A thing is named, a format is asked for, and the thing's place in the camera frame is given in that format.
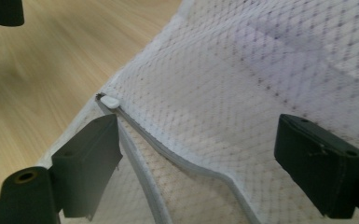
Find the light wood surface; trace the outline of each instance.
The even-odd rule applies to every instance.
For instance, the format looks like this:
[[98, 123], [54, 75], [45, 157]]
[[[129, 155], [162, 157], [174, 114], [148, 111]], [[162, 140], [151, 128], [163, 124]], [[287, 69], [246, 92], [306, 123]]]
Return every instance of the light wood surface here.
[[36, 163], [105, 81], [162, 29], [180, 0], [23, 0], [0, 26], [0, 187]]

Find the gray trim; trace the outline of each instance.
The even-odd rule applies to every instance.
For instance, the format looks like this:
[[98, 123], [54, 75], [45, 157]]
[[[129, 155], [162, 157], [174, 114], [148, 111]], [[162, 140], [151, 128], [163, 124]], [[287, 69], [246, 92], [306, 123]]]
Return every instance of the gray trim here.
[[181, 156], [178, 156], [174, 152], [170, 151], [163, 144], [161, 144], [159, 140], [157, 140], [150, 133], [148, 133], [143, 127], [141, 127], [134, 119], [132, 119], [126, 112], [124, 112], [124, 110], [121, 109], [121, 107], [119, 107], [116, 111], [122, 118], [124, 118], [132, 126], [132, 128], [136, 132], [138, 132], [147, 141], [147, 143], [150, 144], [152, 148], [154, 148], [158, 153], [160, 153], [168, 160], [172, 161], [179, 167], [188, 170], [189, 172], [193, 172], [198, 175], [206, 175], [209, 177], [217, 178], [225, 182], [229, 186], [231, 191], [234, 193], [235, 198], [240, 203], [242, 210], [247, 215], [249, 221], [253, 224], [260, 224], [260, 221], [257, 218], [255, 212], [249, 206], [248, 202], [243, 198], [240, 190], [237, 188], [234, 181], [229, 176], [208, 170], [190, 161], [185, 160]]
[[173, 223], [159, 189], [156, 187], [157, 184], [148, 170], [147, 165], [145, 165], [145, 162], [142, 160], [143, 156], [141, 155], [141, 152], [134, 144], [130, 134], [126, 131], [121, 122], [118, 123], [118, 131], [120, 142], [126, 151], [133, 170], [138, 176], [155, 222], [157, 224]]
[[[98, 106], [102, 109], [102, 111], [105, 114], [108, 113], [112, 113], [112, 111], [107, 108], [104, 104], [102, 104], [100, 101], [97, 100], [97, 104]], [[246, 214], [246, 216], [248, 217], [249, 221], [253, 224], [260, 224], [261, 222], [259, 221], [259, 219], [257, 218], [257, 215], [255, 214], [255, 212], [252, 210], [252, 208], [249, 206], [248, 202], [243, 198], [243, 195], [241, 194], [240, 190], [237, 188], [237, 186], [235, 185], [234, 181], [232, 180], [232, 178], [230, 178], [227, 175], [212, 171], [212, 170], [208, 170], [204, 167], [198, 166], [195, 163], [192, 163], [190, 161], [185, 160], [183, 157], [175, 154], [174, 152], [170, 151], [167, 147], [165, 147], [159, 140], [157, 140], [155, 137], [153, 137], [150, 133], [148, 133], [143, 127], [141, 127], [141, 125], [139, 125], [134, 119], [132, 119], [121, 107], [117, 108], [115, 110], [115, 112], [117, 112], [122, 118], [124, 118], [131, 126], [132, 128], [138, 132], [145, 140], [146, 142], [152, 147], [154, 148], [159, 154], [161, 154], [162, 156], [164, 156], [165, 158], [167, 158], [168, 160], [172, 161], [173, 163], [175, 163], [177, 166], [198, 174], [198, 175], [205, 175], [205, 176], [209, 176], [212, 178], [217, 178], [222, 180], [223, 182], [225, 182], [228, 187], [231, 189], [231, 191], [233, 192], [235, 198], [237, 199], [237, 201], [239, 202], [239, 204], [241, 205], [242, 211]], [[134, 164], [134, 170], [135, 172], [138, 174], [138, 172], [144, 172], [144, 170], [142, 168], [135, 168], [135, 166], [138, 164]], [[144, 187], [144, 184], [142, 183], [142, 179], [140, 176], [144, 176], [145, 174], [139, 174], [138, 178], [141, 181], [142, 186]], [[146, 198], [149, 202], [149, 205], [151, 206], [151, 204], [153, 204], [153, 206], [156, 206], [156, 203], [154, 203], [155, 199], [149, 199], [146, 191], [147, 190], [151, 190], [151, 189], [144, 189], [145, 194], [146, 194]]]

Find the screw hole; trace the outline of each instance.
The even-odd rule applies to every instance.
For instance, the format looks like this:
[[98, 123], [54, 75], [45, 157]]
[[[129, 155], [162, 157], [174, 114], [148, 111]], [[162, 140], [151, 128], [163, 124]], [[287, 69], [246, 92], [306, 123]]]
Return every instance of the screw hole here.
[[356, 152], [353, 151], [346, 151], [345, 153], [347, 153], [349, 156], [357, 156]]
[[22, 173], [20, 175], [17, 175], [16, 178], [14, 179], [14, 182], [16, 184], [24, 184], [27, 182], [30, 182], [31, 180], [35, 179], [37, 176], [37, 172], [36, 171], [27, 171], [25, 173]]

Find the mesh netting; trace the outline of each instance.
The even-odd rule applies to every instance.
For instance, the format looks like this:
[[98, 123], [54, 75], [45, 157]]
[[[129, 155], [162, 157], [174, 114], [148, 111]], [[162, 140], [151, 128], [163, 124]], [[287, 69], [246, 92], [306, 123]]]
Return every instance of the mesh netting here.
[[273, 148], [282, 113], [359, 147], [359, 0], [184, 0], [103, 91], [173, 154], [232, 180], [261, 223], [335, 222]]

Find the white fabric cover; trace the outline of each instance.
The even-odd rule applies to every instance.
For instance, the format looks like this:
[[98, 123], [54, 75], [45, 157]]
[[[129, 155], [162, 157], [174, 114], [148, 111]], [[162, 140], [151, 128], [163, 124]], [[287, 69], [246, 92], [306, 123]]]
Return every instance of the white fabric cover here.
[[359, 147], [359, 0], [184, 0], [102, 91], [173, 154], [231, 180], [252, 222], [359, 222], [322, 217], [273, 157], [282, 113]]
[[159, 155], [125, 120], [120, 122], [131, 135], [170, 214], [170, 220], [163, 223], [248, 223], [222, 181], [180, 169]]

